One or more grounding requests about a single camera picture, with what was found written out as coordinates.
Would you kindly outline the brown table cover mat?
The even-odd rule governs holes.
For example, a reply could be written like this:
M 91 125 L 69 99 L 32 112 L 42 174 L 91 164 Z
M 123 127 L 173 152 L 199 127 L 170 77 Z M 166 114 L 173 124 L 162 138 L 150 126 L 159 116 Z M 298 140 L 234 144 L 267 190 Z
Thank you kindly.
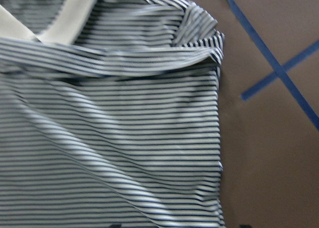
M 319 111 L 319 0 L 192 0 L 225 34 L 219 89 L 229 228 L 319 225 L 319 130 L 276 76 Z

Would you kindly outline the navy white striped polo shirt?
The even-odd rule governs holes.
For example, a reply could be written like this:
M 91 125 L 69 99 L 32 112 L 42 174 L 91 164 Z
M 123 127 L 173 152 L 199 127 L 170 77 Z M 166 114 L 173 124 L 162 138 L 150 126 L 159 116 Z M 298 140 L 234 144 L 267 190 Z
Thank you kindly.
M 189 0 L 0 0 L 3 228 L 222 228 L 224 34 Z

